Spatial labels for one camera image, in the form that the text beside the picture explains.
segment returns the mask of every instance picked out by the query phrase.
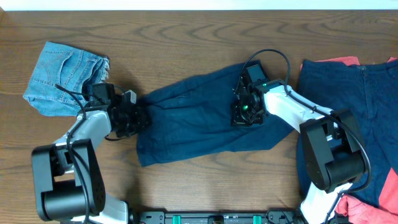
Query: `folded cloth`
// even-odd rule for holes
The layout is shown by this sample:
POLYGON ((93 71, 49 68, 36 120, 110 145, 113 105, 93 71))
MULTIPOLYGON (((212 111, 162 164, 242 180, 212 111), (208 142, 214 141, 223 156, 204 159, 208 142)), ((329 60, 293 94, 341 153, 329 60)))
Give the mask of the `folded cloth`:
MULTIPOLYGON (((304 61, 297 92, 333 110, 348 108, 358 120, 365 140, 365 150, 372 166, 370 186, 353 196, 375 207, 379 206, 387 175, 398 170, 398 61, 379 65, 351 65, 343 62, 304 61)), ((306 194, 310 179, 305 170, 301 138, 297 143, 297 173, 306 194)), ((366 181, 367 175, 352 187, 366 181)))
POLYGON ((292 128, 277 116, 262 125, 231 126, 230 104, 243 64, 198 75, 156 90, 138 101, 152 125, 139 133, 142 166, 189 159, 222 151, 271 149, 292 128))
MULTIPOLYGON (((109 60, 84 50, 47 42, 36 63, 24 99, 46 116, 75 116, 78 103, 67 93, 55 88, 82 92, 88 84, 108 77, 109 60)), ((80 103, 87 101, 76 95, 80 103)))
POLYGON ((348 221, 353 224, 398 223, 398 215, 374 208, 349 195, 341 198, 336 212, 348 216, 348 221))

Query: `white wall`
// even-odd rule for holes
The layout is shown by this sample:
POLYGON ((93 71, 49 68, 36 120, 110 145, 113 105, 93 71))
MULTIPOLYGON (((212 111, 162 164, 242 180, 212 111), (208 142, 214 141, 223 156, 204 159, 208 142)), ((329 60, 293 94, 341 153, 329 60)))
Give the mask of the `white wall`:
POLYGON ((5 11, 398 9, 398 0, 0 0, 5 11))

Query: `folded blue jeans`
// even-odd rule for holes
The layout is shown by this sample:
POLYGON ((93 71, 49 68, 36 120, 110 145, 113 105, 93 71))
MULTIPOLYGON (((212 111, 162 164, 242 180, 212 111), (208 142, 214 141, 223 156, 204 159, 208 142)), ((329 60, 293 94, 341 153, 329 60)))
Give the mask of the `folded blue jeans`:
MULTIPOLYGON (((78 103, 67 93, 55 88, 82 92, 89 84, 108 77, 109 60, 84 50, 47 42, 36 63, 24 99, 45 116, 76 116, 78 103)), ((85 105, 86 99, 76 96, 85 105)))
POLYGON ((180 161, 223 151, 271 149, 292 132, 277 116, 262 125, 231 126, 230 105, 243 64, 198 75, 149 93, 146 106, 152 125, 139 133, 137 153, 142 166, 180 161))
MULTIPOLYGON (((391 169, 398 173, 398 60, 379 65, 346 66, 342 62, 304 61, 297 92, 333 110, 347 108, 358 120, 372 167, 371 185, 353 196, 378 207, 391 169)), ((303 193, 310 179, 305 170, 301 138, 297 173, 303 193)), ((366 181, 367 175, 353 187, 366 181)))

